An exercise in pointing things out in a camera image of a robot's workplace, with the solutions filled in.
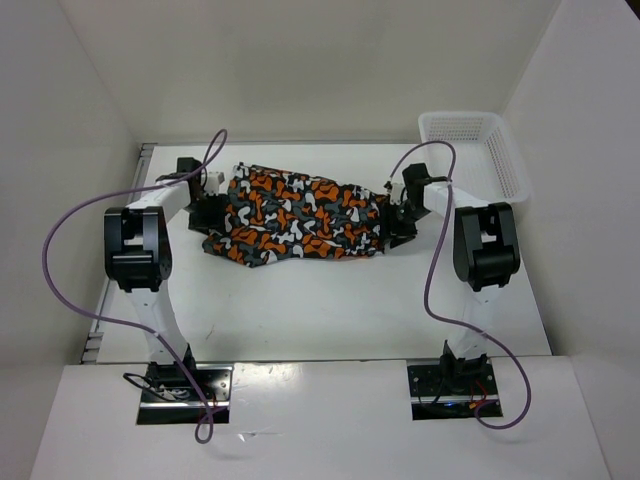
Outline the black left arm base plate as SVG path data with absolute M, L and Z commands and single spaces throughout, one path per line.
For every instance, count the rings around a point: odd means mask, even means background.
M 192 374 L 213 410 L 214 423 L 228 424 L 233 366 L 199 364 Z M 137 425 L 197 424 L 205 417 L 203 402 L 178 367 L 149 365 L 145 374 L 125 373 L 123 378 L 141 392 Z

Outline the orange black camouflage shorts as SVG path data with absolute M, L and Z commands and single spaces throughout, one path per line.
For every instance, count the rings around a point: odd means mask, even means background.
M 249 268 L 372 257 L 385 248 L 387 203 L 387 196 L 357 184 L 240 163 L 202 248 Z

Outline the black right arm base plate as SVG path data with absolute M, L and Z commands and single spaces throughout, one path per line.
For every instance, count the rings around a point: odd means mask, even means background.
M 479 373 L 446 376 L 438 360 L 409 361 L 406 366 L 413 421 L 503 416 L 493 366 Z

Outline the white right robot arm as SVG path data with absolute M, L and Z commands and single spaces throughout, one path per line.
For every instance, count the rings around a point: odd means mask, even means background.
M 515 357 L 490 333 L 495 302 L 521 266 L 513 209 L 505 202 L 489 203 L 455 187 L 449 175 L 431 175 L 424 164 L 409 165 L 402 172 L 402 181 L 388 180 L 385 189 L 392 247 L 414 238 L 417 221 L 425 216 L 438 214 L 443 219 L 428 268 L 424 307 L 432 319 L 454 328 L 454 336 L 444 341 L 438 378 L 446 391 L 460 393 L 488 373 L 490 344 L 507 357 Z M 448 235 L 452 236 L 453 270 L 464 285 L 459 318 L 440 314 L 431 305 L 435 270 Z

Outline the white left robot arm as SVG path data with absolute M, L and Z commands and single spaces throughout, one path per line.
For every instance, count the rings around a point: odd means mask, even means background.
M 159 176 L 138 200 L 104 213 L 105 271 L 126 294 L 142 326 L 149 349 L 145 381 L 156 390 L 165 387 L 180 400 L 196 394 L 200 376 L 170 299 L 168 223 L 181 211 L 198 224 L 208 221 L 224 181 L 222 172 L 180 157 L 176 170 Z

